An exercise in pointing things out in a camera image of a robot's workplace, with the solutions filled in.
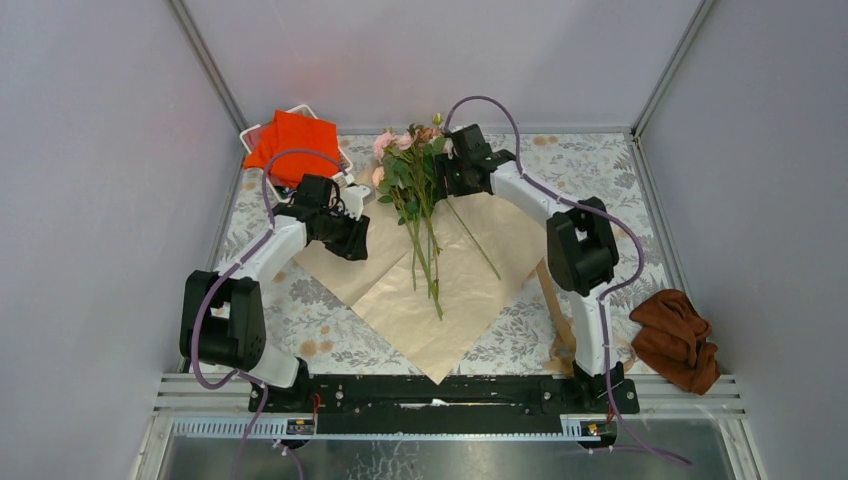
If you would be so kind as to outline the beige kraft wrapping paper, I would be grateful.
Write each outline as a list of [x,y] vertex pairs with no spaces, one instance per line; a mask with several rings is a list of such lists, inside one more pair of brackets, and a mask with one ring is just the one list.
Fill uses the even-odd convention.
[[487,193],[437,203],[414,243],[389,203],[364,209],[368,257],[347,261],[317,241],[295,262],[424,375],[441,383],[546,251],[540,224]]

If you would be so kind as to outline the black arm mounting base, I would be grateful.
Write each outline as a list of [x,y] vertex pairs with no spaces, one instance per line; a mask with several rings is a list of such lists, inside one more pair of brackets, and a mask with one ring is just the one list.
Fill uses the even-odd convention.
[[640,411],[635,384],[587,386],[552,375],[451,376],[435,384],[411,375],[308,375],[289,389],[255,386],[250,412],[302,414],[322,435],[563,434],[566,419]]

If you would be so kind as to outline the pink fake flower bouquet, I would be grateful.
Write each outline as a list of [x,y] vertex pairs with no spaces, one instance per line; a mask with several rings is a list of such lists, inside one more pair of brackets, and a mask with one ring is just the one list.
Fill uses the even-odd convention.
[[435,156],[448,153],[452,146],[442,115],[437,113],[428,125],[410,124],[405,130],[391,127],[372,144],[377,167],[372,185],[377,201],[391,205],[412,241],[412,288],[418,288],[422,273],[427,297],[437,318],[444,318],[440,294],[439,259],[443,248],[436,235],[436,207],[446,199],[436,198]]

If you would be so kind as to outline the orange cloth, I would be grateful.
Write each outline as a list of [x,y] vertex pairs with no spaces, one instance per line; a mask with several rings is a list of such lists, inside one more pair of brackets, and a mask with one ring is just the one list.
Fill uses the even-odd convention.
[[297,187],[306,174],[333,177],[342,170],[334,123],[301,113],[276,110],[259,134],[257,145],[244,161],[244,169],[263,170],[277,155],[288,152],[271,166],[272,182]]

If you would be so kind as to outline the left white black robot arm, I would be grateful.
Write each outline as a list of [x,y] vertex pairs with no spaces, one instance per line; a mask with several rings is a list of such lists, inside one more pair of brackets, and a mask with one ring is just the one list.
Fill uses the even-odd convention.
[[330,178],[307,175],[287,200],[263,196],[268,227],[232,261],[188,276],[179,348],[203,387],[214,390],[224,383],[206,379],[201,365],[223,366],[232,376],[272,387],[272,398],[285,410],[307,404],[311,387],[298,376],[301,360],[267,343],[263,290],[315,242],[344,260],[366,260],[370,219],[363,210],[373,197],[367,185],[340,187]]

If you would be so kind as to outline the brown cloth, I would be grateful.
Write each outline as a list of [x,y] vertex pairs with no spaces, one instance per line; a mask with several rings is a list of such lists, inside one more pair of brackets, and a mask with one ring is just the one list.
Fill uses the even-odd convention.
[[687,295],[661,290],[638,305],[630,320],[641,326],[632,341],[637,357],[685,392],[704,395],[720,377],[712,324]]

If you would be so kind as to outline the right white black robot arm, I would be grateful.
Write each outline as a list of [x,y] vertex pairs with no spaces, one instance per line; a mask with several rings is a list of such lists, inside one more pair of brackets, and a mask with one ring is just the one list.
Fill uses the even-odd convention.
[[547,268],[567,294],[576,340],[573,396],[583,410],[597,412],[613,398],[608,358],[610,329],[599,297],[611,286],[619,253],[604,203],[562,198],[532,177],[508,151],[495,151],[473,124],[445,131],[447,154],[435,158],[438,194],[460,197],[488,193],[517,207],[545,229]]

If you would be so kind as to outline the tan ribbon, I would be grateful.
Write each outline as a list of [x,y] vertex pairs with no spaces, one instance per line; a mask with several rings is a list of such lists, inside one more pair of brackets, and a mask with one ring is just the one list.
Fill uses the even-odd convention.
[[566,378],[573,378],[575,376],[574,360],[577,342],[572,333],[571,323],[562,311],[556,285],[544,259],[537,264],[535,273],[554,327],[554,339],[549,349],[549,360],[544,364],[544,368],[552,373],[562,374]]

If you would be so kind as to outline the floral patterned table mat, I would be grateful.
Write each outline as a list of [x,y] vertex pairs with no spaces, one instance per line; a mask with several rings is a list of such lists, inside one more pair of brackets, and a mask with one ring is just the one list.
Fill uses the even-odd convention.
[[[639,325],[631,310],[667,285],[658,241],[630,146],[621,133],[525,134],[519,141],[523,165],[559,190],[580,197],[601,198],[623,221],[614,233],[620,262],[618,279],[626,279],[643,259],[640,278],[607,300],[616,358],[628,372],[646,366],[632,348]],[[305,359],[317,374],[417,374],[418,368],[382,339],[354,311],[333,297],[319,281],[296,264],[275,278],[265,312],[269,340]],[[555,327],[531,275],[492,324],[456,362],[455,375],[510,375],[548,372],[555,355],[565,349],[554,343]]]

